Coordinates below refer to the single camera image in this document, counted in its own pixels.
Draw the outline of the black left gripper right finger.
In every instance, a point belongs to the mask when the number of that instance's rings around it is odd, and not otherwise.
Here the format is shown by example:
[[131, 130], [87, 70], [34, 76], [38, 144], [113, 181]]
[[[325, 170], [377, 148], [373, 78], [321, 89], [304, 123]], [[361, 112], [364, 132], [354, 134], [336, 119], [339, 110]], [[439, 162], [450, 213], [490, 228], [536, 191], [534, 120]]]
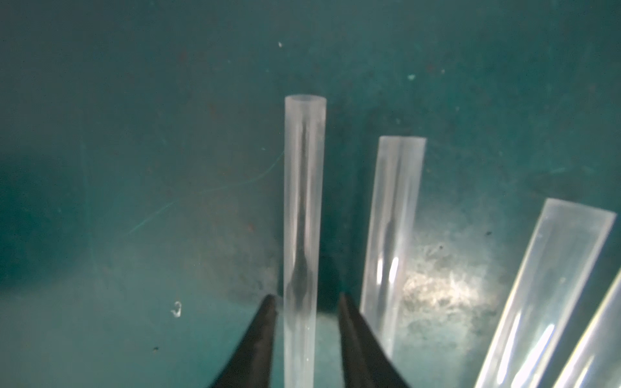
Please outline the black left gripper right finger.
[[338, 322], [345, 387], [409, 387], [383, 352], [349, 294], [340, 295]]

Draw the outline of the test tube with blue stopper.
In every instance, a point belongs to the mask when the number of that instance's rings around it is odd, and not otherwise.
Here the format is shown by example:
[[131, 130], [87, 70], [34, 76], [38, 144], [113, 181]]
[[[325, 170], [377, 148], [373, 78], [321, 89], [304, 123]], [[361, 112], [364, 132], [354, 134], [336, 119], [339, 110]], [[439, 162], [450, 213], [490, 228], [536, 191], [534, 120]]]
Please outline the test tube with blue stopper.
[[476, 386], [538, 386], [616, 217], [545, 200]]
[[553, 386], [620, 387], [620, 275], [612, 282]]
[[395, 347], [425, 146], [423, 137], [378, 141], [360, 310], [387, 357]]
[[284, 385], [312, 387], [327, 100], [285, 99]]

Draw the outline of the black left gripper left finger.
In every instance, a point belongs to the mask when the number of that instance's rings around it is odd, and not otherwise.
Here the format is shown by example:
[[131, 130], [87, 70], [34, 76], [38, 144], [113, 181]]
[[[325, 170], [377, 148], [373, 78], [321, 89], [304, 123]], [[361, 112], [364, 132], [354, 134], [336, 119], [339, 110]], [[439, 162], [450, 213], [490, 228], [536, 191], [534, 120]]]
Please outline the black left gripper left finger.
[[276, 297], [268, 294], [236, 350], [210, 387], [270, 387], [277, 318]]

